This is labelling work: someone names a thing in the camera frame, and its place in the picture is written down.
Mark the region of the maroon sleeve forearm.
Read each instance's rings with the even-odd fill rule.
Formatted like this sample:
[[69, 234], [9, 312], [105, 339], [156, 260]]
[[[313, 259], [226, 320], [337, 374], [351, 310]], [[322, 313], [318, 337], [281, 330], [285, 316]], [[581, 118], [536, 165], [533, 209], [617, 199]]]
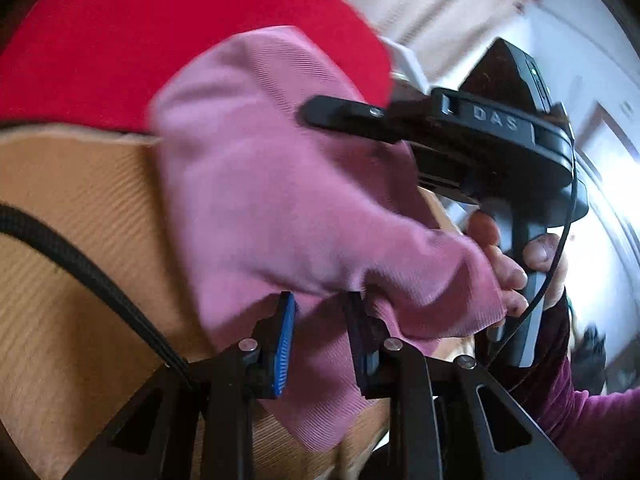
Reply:
[[544, 312], [534, 386], [533, 419], [583, 479], [639, 477], [639, 390], [593, 396], [574, 387], [568, 300]]

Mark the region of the right hand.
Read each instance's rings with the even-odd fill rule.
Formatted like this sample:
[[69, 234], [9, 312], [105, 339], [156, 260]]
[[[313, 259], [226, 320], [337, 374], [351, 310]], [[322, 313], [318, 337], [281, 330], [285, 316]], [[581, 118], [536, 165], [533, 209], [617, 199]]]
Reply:
[[[489, 261], [500, 287], [500, 298], [506, 313], [517, 318], [528, 307], [528, 301], [520, 294], [527, 284], [527, 276], [525, 270], [499, 248], [498, 224], [488, 214], [475, 211], [466, 222], [466, 235], [480, 246]], [[548, 273], [559, 244], [560, 238], [554, 233], [531, 240], [523, 252], [525, 265], [530, 270]], [[562, 255], [544, 295], [544, 310], [555, 307], [564, 296], [567, 269], [566, 255]]]

